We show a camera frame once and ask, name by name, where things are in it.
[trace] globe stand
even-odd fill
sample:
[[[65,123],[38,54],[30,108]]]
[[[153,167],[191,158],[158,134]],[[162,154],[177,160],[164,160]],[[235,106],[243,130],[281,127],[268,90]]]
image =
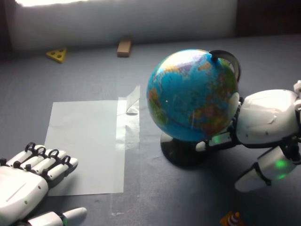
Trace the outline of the globe stand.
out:
[[[173,138],[166,133],[161,135],[161,149],[164,156],[179,167],[199,165],[209,156],[209,151],[196,151],[198,142],[187,142]]]

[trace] desk globe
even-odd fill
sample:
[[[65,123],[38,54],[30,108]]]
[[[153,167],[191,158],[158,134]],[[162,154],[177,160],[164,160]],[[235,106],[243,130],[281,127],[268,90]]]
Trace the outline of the desk globe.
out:
[[[169,161],[193,166],[206,158],[208,153],[198,152],[196,145],[229,126],[238,108],[239,78],[238,60],[223,50],[182,50],[156,67],[147,103],[163,131],[161,148]]]

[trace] gray tabletop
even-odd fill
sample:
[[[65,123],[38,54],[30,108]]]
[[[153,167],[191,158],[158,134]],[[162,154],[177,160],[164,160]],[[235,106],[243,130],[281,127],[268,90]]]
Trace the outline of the gray tabletop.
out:
[[[62,65],[44,55],[0,62],[0,155],[8,159],[29,142],[44,143],[53,102],[117,100],[141,85],[140,148],[126,150],[124,193],[48,197],[40,212],[83,206],[86,226],[218,226],[237,210],[252,225],[300,225],[301,167],[272,187],[243,194],[234,182],[262,149],[237,146],[190,170],[163,156],[146,85],[163,58],[187,48],[234,54],[242,66],[243,97],[292,90],[301,79],[301,35],[140,45],[130,58],[117,58],[116,48],[69,51]]]

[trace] globe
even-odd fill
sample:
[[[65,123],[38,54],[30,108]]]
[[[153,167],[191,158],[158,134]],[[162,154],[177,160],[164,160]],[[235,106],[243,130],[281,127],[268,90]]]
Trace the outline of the globe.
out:
[[[229,64],[200,49],[176,52],[154,70],[147,103],[156,125],[182,141],[202,141],[226,129],[239,102]]]

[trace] white paper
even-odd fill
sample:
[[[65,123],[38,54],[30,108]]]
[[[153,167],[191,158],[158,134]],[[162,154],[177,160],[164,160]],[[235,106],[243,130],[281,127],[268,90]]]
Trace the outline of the white paper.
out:
[[[140,86],[119,101],[53,103],[45,146],[66,151],[79,165],[50,196],[123,192],[126,117],[139,122],[127,110],[139,95]]]

